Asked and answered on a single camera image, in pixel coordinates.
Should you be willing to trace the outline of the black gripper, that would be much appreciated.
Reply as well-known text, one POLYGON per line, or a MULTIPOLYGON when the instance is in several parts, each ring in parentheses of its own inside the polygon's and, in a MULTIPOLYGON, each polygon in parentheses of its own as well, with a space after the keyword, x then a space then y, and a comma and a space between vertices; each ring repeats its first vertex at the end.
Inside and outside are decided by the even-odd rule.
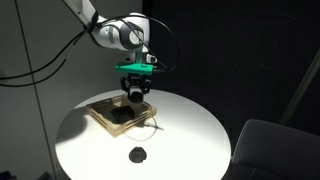
POLYGON ((129 74, 127 77, 120 78, 121 89, 127 93, 128 99, 130 98, 130 89, 138 87, 143 94, 150 92, 152 80, 147 79, 144 75, 129 74))

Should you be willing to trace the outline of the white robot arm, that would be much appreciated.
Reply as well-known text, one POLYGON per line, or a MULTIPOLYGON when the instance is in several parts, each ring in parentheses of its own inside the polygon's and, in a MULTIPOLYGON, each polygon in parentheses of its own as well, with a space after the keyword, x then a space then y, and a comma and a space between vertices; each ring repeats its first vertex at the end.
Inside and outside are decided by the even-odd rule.
POLYGON ((62 0, 84 25, 93 41, 103 48, 129 53, 129 61, 115 66, 122 77, 121 88, 133 103, 141 103, 150 92, 151 75, 157 62, 148 49, 150 23, 140 13, 106 19, 99 15, 89 0, 62 0))

